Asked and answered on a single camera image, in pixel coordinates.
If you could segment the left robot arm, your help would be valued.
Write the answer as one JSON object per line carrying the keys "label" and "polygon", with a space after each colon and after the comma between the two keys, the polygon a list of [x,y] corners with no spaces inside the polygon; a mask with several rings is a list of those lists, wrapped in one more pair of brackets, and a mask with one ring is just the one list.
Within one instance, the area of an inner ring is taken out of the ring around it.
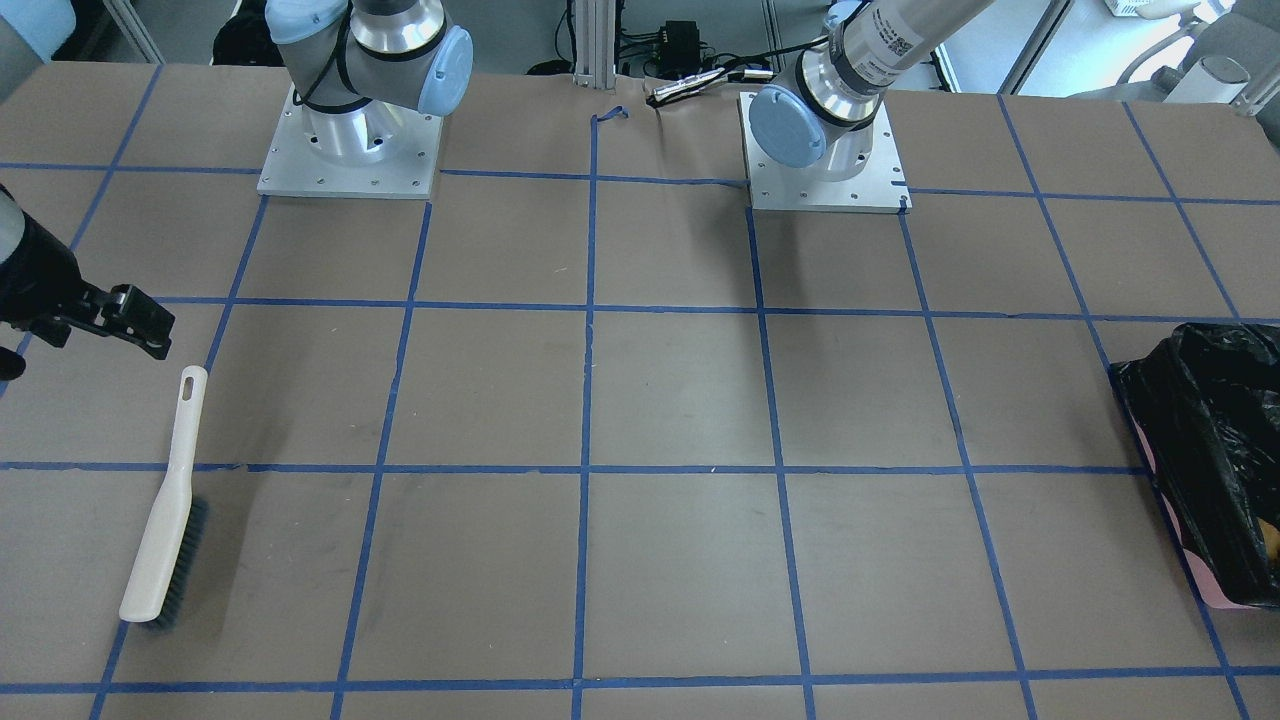
{"label": "left robot arm", "polygon": [[989,6],[987,1],[838,1],[824,35],[794,68],[756,91],[748,136],[773,161],[819,169],[823,181],[861,173],[884,92]]}

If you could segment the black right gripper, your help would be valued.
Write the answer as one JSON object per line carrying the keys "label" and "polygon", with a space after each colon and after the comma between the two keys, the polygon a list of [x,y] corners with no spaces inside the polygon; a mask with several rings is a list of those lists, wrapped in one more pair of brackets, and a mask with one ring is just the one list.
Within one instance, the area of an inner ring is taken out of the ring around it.
{"label": "black right gripper", "polygon": [[[164,360],[175,318],[133,284],[101,290],[87,282],[74,254],[17,201],[1,201],[1,318],[52,347],[63,347],[73,328],[116,337]],[[26,373],[26,359],[0,347],[0,380]]]}

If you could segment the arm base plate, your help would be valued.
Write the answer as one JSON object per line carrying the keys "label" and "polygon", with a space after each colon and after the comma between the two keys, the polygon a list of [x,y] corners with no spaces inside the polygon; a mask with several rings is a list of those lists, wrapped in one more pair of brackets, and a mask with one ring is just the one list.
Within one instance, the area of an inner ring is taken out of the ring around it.
{"label": "arm base plate", "polygon": [[431,197],[445,119],[371,101],[326,114],[285,95],[257,191],[294,199]]}

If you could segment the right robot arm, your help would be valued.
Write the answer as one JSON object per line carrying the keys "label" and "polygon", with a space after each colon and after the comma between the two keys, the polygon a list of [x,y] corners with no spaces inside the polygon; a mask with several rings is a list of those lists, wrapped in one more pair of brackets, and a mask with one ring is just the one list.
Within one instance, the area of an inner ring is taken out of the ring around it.
{"label": "right robot arm", "polygon": [[[256,188],[266,197],[428,200],[444,119],[474,40],[439,1],[269,1],[292,88]],[[163,360],[175,318],[132,284],[101,290],[74,254],[3,195],[3,322],[65,346],[76,329]]]}

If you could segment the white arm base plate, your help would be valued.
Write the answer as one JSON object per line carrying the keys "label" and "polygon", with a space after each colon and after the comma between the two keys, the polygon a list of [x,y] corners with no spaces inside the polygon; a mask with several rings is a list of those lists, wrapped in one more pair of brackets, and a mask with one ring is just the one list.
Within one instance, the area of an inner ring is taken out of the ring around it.
{"label": "white arm base plate", "polygon": [[754,92],[739,95],[742,149],[751,206],[763,211],[905,214],[913,209],[890,123],[881,106],[870,126],[824,138],[824,154],[804,168],[787,167],[758,143],[750,113]]}

